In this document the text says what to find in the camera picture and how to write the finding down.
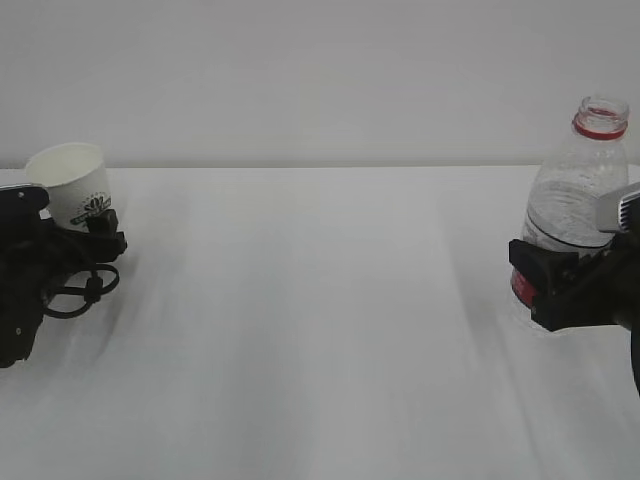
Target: white wall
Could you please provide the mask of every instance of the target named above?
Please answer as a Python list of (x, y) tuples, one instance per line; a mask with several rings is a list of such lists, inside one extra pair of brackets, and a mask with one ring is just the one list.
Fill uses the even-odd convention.
[(639, 19), (638, 0), (6, 0), (0, 165), (71, 140), (112, 165), (537, 161), (585, 94), (640, 124)]

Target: cup logo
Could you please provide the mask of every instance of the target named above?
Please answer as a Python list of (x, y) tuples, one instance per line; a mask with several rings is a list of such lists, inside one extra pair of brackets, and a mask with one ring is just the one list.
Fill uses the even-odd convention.
[(97, 192), (85, 198), (78, 208), (78, 216), (71, 219), (71, 225), (80, 225), (87, 218), (100, 215), (111, 206), (111, 197), (105, 192)]

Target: clear plastic bottle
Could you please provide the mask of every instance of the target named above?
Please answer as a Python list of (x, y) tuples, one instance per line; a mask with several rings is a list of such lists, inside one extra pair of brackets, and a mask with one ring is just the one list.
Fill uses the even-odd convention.
[[(522, 239), (547, 250), (594, 253), (613, 234), (595, 225), (595, 202), (629, 183), (629, 164), (621, 139), (628, 105), (606, 97), (587, 97), (573, 119), (573, 131), (556, 154), (542, 164), (531, 192)], [(535, 290), (514, 271), (511, 287), (531, 306)]]

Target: paper cup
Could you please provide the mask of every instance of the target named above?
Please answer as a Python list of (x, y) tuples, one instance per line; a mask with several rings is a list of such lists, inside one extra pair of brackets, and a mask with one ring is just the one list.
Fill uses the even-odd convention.
[(47, 209), (62, 228), (88, 231), (86, 220), (111, 206), (111, 192), (102, 149), (87, 143), (66, 143), (32, 157), (25, 168), (29, 181), (49, 192)]

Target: table surface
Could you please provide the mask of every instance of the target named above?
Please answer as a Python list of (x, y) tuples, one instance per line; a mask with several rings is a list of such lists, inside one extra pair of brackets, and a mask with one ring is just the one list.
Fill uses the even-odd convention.
[(510, 295), (535, 170), (112, 170), (122, 284), (0, 371), (0, 477), (637, 478), (628, 333)]

